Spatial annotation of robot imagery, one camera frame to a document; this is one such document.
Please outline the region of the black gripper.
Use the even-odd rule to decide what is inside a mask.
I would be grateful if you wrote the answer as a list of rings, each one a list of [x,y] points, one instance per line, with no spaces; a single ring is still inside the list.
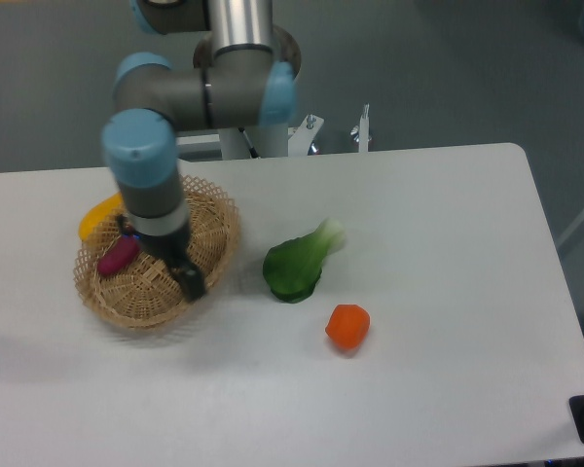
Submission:
[[[128,217],[119,214],[115,217],[120,235],[135,237],[137,232]],[[204,276],[199,267],[188,255],[191,231],[188,224],[164,235],[139,234],[140,248],[143,252],[162,260],[171,277],[178,283],[186,302],[195,302],[206,295]]]

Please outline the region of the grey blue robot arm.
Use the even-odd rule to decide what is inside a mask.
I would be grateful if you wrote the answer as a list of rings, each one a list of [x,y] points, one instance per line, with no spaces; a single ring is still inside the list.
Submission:
[[[208,31],[211,62],[175,71],[162,56],[132,54],[113,87],[115,113],[101,132],[102,154],[140,247],[164,262],[187,302],[206,293],[188,254],[190,209],[178,171],[180,132],[273,126],[294,115],[293,67],[274,53],[270,1],[133,1],[153,34]]]

